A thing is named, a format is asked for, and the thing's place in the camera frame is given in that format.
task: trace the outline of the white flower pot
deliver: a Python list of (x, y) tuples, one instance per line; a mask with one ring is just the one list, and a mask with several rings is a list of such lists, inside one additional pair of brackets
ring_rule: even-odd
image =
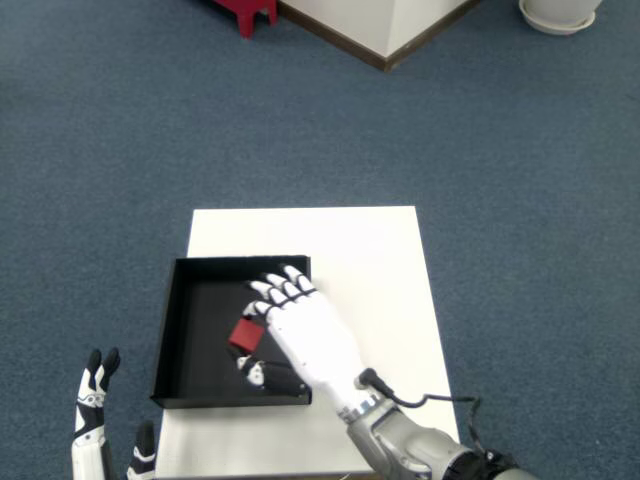
[(602, 0), (520, 0), (520, 10), (533, 28), (570, 35), (590, 26)]

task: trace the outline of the plant pot base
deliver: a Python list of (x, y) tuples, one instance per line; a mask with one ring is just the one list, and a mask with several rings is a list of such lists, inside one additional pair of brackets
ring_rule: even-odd
[(567, 25), (553, 25), (551, 23), (544, 22), (535, 16), (532, 16), (527, 12), (526, 8), (526, 0), (520, 0), (520, 11), (524, 16), (525, 21), (536, 30), (548, 33), (549, 35), (573, 35), (580, 30), (584, 30), (585, 28), (590, 27), (596, 19), (596, 12), (591, 12), (591, 14), (582, 22), (577, 25), (567, 26)]

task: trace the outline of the black cable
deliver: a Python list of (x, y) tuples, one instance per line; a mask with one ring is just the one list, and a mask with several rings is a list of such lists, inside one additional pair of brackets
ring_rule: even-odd
[(376, 371), (373, 368), (367, 368), (364, 372), (360, 374), (358, 377), (358, 381), (363, 386), (371, 386), (378, 390), (380, 393), (390, 398), (398, 405), (406, 408), (419, 408), (422, 407), (428, 400), (440, 400), (443, 402), (452, 402), (452, 403), (471, 403), (471, 408), (469, 409), (469, 415), (467, 416), (467, 428), (469, 430), (469, 436), (471, 440), (473, 440), (476, 449), (483, 454), (486, 453), (486, 449), (482, 446), (480, 442), (480, 436), (478, 435), (478, 431), (474, 425), (475, 416), (480, 408), (482, 403), (482, 398), (480, 397), (446, 397), (444, 395), (433, 395), (430, 393), (425, 393), (422, 398), (417, 402), (407, 402), (398, 398), (389, 385), (387, 385), (384, 380), (382, 380)]

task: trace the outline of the red stool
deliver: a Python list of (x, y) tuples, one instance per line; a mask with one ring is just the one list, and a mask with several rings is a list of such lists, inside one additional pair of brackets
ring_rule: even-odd
[(235, 12), (238, 17), (238, 29), (244, 38), (253, 33), (253, 16), (256, 12), (266, 8), (269, 12), (269, 23), (273, 25), (278, 20), (276, 0), (214, 0), (216, 3)]

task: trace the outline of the red chair leg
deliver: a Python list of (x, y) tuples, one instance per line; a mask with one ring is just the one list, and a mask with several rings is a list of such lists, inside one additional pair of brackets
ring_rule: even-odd
[(273, 25), (278, 21), (278, 13), (276, 10), (276, 0), (267, 0), (267, 9), (269, 10), (269, 23)]
[(238, 29), (244, 38), (251, 38), (253, 33), (253, 14), (238, 13)]

